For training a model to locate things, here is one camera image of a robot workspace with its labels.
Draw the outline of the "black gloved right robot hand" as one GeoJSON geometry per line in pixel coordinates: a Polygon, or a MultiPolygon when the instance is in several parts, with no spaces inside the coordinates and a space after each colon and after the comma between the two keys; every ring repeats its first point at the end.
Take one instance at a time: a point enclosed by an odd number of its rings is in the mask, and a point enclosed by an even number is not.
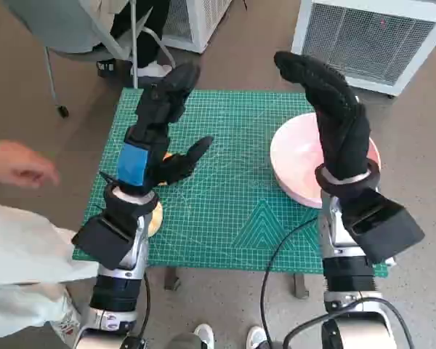
{"type": "Polygon", "coordinates": [[[315,110],[328,172],[339,181],[365,174],[371,129],[345,77],[315,58],[291,52],[276,52],[274,63],[284,80],[303,87],[315,110]]]}

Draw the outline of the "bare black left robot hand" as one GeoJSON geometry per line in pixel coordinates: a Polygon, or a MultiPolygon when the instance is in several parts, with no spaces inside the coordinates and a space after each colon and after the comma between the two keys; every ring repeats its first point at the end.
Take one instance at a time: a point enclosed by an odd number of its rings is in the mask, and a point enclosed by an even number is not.
{"type": "Polygon", "coordinates": [[[186,153],[167,156],[171,138],[169,125],[179,121],[195,89],[201,69],[183,63],[146,87],[137,104],[137,121],[125,134],[118,157],[116,182],[129,195],[145,195],[160,184],[171,185],[193,173],[210,148],[213,137],[196,141],[186,153]]]}

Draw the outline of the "person's hand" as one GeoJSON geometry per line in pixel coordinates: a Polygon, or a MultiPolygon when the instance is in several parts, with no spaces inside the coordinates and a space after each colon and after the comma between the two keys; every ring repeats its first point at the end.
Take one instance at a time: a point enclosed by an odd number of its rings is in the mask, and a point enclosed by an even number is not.
{"type": "Polygon", "coordinates": [[[0,140],[0,182],[21,188],[39,188],[60,178],[54,164],[29,147],[0,140]]]}

